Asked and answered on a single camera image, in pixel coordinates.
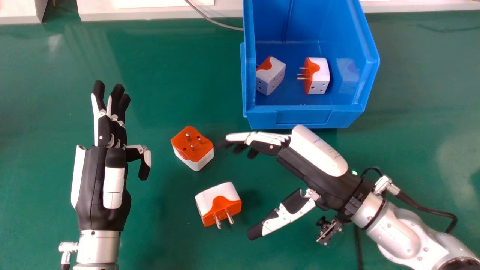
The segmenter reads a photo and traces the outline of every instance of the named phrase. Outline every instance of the black and white robotic hand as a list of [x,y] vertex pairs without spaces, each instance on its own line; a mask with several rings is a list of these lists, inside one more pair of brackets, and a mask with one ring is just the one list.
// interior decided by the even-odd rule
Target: black and white robotic hand
[[412,211],[399,209],[386,200],[390,193],[412,207],[452,218],[447,232],[452,230],[456,217],[427,209],[416,204],[392,180],[381,174],[377,183],[353,174],[345,159],[319,136],[302,125],[290,135],[264,132],[235,133],[226,136],[220,145],[236,145],[239,154],[251,148],[248,158],[259,152],[276,156],[277,161],[305,182],[308,189],[294,191],[279,207],[248,230],[251,240],[290,224],[315,208],[334,210],[331,221],[322,217],[317,242],[328,241],[342,227],[354,223],[378,244],[381,253],[390,261],[416,270],[480,270],[480,260],[465,245],[448,233],[426,226]]
[[130,213],[132,197],[126,189],[128,162],[141,160],[138,177],[147,179],[151,153],[142,145],[127,145],[125,111],[130,97],[117,84],[107,106],[105,85],[96,81],[92,92],[94,142],[86,149],[77,146],[73,169],[71,202],[77,212],[80,239],[62,242],[62,270],[70,268],[70,256],[77,252],[74,270],[117,270],[120,232]]

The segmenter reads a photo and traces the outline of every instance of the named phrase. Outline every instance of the silver wrist cylinder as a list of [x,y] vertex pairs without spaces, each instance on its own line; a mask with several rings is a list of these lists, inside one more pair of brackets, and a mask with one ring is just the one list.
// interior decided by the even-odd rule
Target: silver wrist cylinder
[[116,231],[80,231],[77,262],[112,263],[118,259],[120,232]]

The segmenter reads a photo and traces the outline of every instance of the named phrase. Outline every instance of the blue plastic container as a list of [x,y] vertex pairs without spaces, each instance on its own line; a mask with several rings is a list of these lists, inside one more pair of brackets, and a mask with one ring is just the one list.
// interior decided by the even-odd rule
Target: blue plastic container
[[[380,57],[359,0],[244,0],[243,25],[243,116],[252,129],[346,128],[365,111]],[[255,72],[270,55],[287,69],[265,96]],[[297,80],[306,57],[328,60],[324,95],[307,95]]]

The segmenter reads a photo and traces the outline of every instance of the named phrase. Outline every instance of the metal pin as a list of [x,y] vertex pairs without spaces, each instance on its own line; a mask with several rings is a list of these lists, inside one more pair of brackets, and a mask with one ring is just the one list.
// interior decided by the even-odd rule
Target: metal pin
[[221,229],[222,228],[222,223],[220,223],[220,220],[218,219],[218,217],[216,215],[213,215],[215,217],[215,223],[216,223],[216,227],[218,229]]
[[230,224],[234,224],[235,222],[233,221],[233,217],[230,215],[230,213],[227,212],[227,218],[228,218],[228,221],[230,222]]

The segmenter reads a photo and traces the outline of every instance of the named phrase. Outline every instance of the orange and white plug adapter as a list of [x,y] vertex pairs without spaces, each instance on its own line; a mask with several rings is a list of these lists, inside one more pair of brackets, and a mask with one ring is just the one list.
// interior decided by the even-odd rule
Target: orange and white plug adapter
[[196,172],[213,159],[213,143],[194,127],[185,127],[171,143],[175,156]]
[[241,200],[232,182],[216,185],[195,196],[198,212],[205,227],[216,224],[221,229],[221,221],[241,212]]
[[268,96],[285,78],[287,65],[273,56],[269,56],[257,67],[257,91]]
[[307,57],[302,73],[297,74],[303,80],[303,87],[307,94],[325,94],[330,83],[330,69],[325,58]]

